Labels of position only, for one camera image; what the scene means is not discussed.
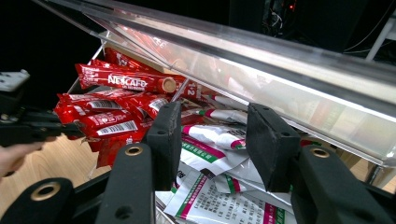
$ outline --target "wooden floor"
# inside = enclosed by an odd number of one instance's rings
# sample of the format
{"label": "wooden floor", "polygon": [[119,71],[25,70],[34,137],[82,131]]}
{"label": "wooden floor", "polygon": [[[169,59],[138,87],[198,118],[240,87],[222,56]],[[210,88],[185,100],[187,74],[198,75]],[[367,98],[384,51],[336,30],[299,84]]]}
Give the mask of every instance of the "wooden floor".
{"label": "wooden floor", "polygon": [[[65,177],[72,180],[74,187],[98,176],[109,167],[94,169],[97,153],[92,153],[87,143],[80,140],[70,141],[59,137],[55,142],[47,143],[43,150],[26,158],[25,164],[13,176],[3,178],[0,183],[0,217],[9,205],[30,185],[50,177]],[[363,180],[367,173],[367,161],[360,161],[352,168],[352,173]],[[384,189],[394,192],[396,178]]]}

